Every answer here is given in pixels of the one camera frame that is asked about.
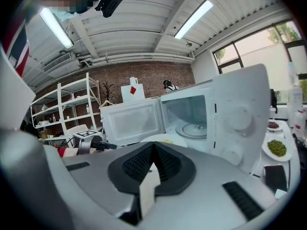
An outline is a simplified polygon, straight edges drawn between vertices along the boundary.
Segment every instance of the brick wall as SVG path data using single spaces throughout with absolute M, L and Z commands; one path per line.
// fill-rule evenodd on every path
M 195 83 L 192 69 L 189 64 L 172 63 L 172 62 L 132 62 L 132 63 L 122 63 L 117 65 L 111 65 L 108 67 L 99 67 L 94 69 L 89 69 L 89 76 L 94 80 L 99 80 L 100 93 L 104 92 L 103 82 L 108 81 L 109 84 L 113 84 L 111 91 L 114 98 L 111 102 L 118 104 L 122 103 L 120 87 L 124 85 L 130 85 L 130 77 L 136 77 L 139 83 L 143 84 L 145 98 L 159 96 L 165 93 L 163 87 L 164 80 L 171 80 L 173 84 L 180 88 L 192 85 Z M 67 78 L 61 79 L 59 82 L 61 85 L 71 83 L 73 81 L 85 78 L 86 71 L 79 74 L 71 75 Z M 43 96 L 44 94 L 57 88 L 57 83 L 54 83 L 39 93 L 36 94 L 36 98 Z M 86 93 L 76 93 L 77 95 L 84 95 Z M 105 98 L 100 94 L 101 102 L 105 101 Z M 66 101 L 68 96 L 62 98 L 62 102 Z M 99 112 L 98 104 L 92 102 L 92 107 L 94 112 Z M 77 116 L 86 114 L 86 105 L 76 106 Z M 64 110 L 64 117 L 72 117 L 71 108 Z M 55 113 L 55 117 L 59 119 L 59 112 Z M 100 116 L 95 116 L 96 124 L 100 125 Z M 92 125 L 90 118 L 84 118 L 78 120 L 79 124 L 87 124 L 88 128 Z M 74 126 L 74 122 L 67 122 L 67 129 Z M 62 130 L 61 125 L 52 126 L 53 133 L 58 133 Z

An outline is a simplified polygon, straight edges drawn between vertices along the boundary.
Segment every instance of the microwave door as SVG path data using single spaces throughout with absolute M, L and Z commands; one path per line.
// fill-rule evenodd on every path
M 101 108 L 107 140 L 124 146 L 165 132 L 158 98 Z

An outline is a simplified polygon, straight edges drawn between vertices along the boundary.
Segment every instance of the ceiling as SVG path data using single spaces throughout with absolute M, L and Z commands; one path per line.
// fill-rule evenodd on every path
M 125 53 L 166 53 L 193 57 L 192 52 L 240 20 L 278 0 L 209 0 L 213 7 L 184 35 L 175 33 L 204 0 L 123 0 L 109 18 L 91 8 L 62 22 L 74 42 L 69 52 L 100 58 Z M 27 25 L 30 57 L 23 75 L 34 90 L 55 80 L 42 68 L 64 50 L 39 15 Z

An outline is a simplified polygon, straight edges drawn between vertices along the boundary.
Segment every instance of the window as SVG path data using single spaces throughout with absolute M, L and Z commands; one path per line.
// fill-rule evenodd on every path
M 279 103 L 287 102 L 287 90 L 291 88 L 288 63 L 293 62 L 300 81 L 304 102 L 307 102 L 307 56 L 306 43 L 302 40 L 294 22 L 270 26 L 232 42 L 213 53 L 220 74 L 242 67 L 263 64 L 268 73 L 269 84 L 279 94 Z

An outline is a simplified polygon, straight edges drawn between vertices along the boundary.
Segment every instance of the black rubber pad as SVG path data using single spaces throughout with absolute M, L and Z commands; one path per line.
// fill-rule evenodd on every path
M 223 185 L 223 188 L 240 208 L 247 220 L 252 220 L 263 212 L 263 209 L 237 182 L 226 183 Z
M 84 168 L 86 166 L 90 166 L 90 164 L 88 162 L 81 162 L 81 163 L 68 165 L 68 166 L 66 166 L 66 168 L 67 168 L 68 171 L 74 171 L 74 170 L 77 170 L 77 169 Z

